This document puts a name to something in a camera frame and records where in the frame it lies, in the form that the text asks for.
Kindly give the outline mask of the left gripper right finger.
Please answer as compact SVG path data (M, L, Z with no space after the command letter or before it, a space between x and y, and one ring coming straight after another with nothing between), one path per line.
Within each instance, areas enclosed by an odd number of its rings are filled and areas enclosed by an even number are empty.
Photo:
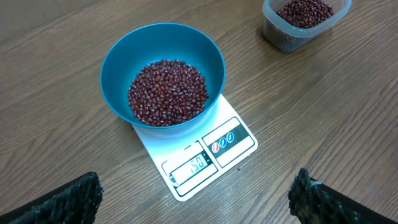
M304 224L397 224L309 176L301 168L288 192L290 214Z

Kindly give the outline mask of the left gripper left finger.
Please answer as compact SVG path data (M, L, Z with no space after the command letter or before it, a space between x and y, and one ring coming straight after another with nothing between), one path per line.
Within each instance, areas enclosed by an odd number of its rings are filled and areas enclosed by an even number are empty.
M61 187L1 215L1 223L12 224L93 224L103 199L103 188L96 172Z

